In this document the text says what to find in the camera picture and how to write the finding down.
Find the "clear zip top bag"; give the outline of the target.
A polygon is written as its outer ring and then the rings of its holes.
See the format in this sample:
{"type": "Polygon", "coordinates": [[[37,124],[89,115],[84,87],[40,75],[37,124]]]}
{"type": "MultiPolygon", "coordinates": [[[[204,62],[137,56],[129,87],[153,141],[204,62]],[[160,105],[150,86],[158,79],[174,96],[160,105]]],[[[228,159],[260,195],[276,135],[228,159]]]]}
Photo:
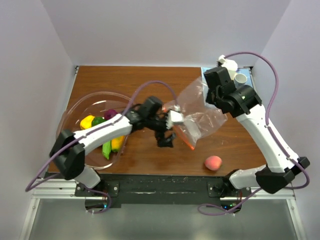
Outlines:
{"type": "Polygon", "coordinates": [[[206,82],[200,76],[177,97],[184,122],[173,129],[191,150],[195,149],[198,140],[212,135],[228,120],[220,109],[205,102],[208,90],[206,82]]]}

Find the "orange fake fruit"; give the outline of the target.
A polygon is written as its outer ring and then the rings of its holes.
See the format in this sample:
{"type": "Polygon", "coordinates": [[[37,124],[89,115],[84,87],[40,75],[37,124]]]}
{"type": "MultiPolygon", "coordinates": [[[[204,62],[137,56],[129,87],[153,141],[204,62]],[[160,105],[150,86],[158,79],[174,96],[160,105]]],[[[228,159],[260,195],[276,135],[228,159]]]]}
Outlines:
{"type": "Polygon", "coordinates": [[[119,136],[111,140],[111,151],[114,153],[118,153],[125,141],[125,136],[119,136]]]}

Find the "pink fake peach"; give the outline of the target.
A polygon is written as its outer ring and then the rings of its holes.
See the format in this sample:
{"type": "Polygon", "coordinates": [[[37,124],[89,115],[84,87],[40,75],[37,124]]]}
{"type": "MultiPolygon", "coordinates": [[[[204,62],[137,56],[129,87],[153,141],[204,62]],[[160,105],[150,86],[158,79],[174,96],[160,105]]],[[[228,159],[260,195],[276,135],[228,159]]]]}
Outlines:
{"type": "Polygon", "coordinates": [[[222,159],[218,156],[212,155],[204,161],[204,165],[211,171],[217,171],[222,165],[222,159]]]}

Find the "purple fake onion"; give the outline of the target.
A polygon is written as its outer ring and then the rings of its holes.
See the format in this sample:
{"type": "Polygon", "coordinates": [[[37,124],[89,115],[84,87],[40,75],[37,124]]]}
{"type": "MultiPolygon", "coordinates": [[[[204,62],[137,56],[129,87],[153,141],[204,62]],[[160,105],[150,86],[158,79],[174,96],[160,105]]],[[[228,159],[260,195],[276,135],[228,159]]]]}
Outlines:
{"type": "Polygon", "coordinates": [[[112,119],[114,116],[116,116],[118,112],[114,109],[108,109],[107,111],[104,112],[103,118],[108,121],[112,119]]]}

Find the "green fake pepper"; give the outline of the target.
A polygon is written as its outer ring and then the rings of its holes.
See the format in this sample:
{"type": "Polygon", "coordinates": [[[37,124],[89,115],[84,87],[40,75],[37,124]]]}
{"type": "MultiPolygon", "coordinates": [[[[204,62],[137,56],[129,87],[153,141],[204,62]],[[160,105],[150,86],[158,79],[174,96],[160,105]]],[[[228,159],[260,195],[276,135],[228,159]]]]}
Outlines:
{"type": "Polygon", "coordinates": [[[95,127],[95,126],[97,126],[99,124],[104,123],[105,121],[106,120],[103,117],[100,117],[100,116],[94,117],[92,122],[91,122],[91,126],[95,127]]]}

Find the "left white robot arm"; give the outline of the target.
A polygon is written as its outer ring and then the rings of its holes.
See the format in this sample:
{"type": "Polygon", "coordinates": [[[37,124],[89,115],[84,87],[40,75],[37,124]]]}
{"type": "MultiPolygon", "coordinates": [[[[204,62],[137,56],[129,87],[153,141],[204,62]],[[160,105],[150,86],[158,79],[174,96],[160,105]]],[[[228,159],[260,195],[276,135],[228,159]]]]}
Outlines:
{"type": "Polygon", "coordinates": [[[50,151],[50,158],[65,180],[76,180],[86,186],[92,196],[99,196],[104,184],[98,173],[85,164],[86,156],[96,148],[118,137],[148,128],[155,132],[159,147],[173,147],[173,135],[165,136],[184,117],[178,105],[160,114],[163,103],[155,96],[142,104],[129,104],[111,119],[88,129],[71,132],[62,130],[50,151]]]}

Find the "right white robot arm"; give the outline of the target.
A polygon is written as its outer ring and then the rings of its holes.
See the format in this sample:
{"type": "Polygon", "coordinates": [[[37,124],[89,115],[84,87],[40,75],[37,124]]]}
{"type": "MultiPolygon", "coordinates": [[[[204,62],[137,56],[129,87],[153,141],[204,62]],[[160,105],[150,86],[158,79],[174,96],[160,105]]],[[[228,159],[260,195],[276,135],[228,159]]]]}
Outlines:
{"type": "Polygon", "coordinates": [[[298,156],[273,123],[266,120],[266,109],[251,86],[236,88],[228,70],[222,66],[211,68],[203,75],[208,87],[205,101],[235,118],[250,134],[266,160],[266,164],[260,167],[230,172],[223,180],[223,192],[233,197],[243,188],[262,188],[269,194],[287,188],[310,165],[308,158],[298,156]]]}

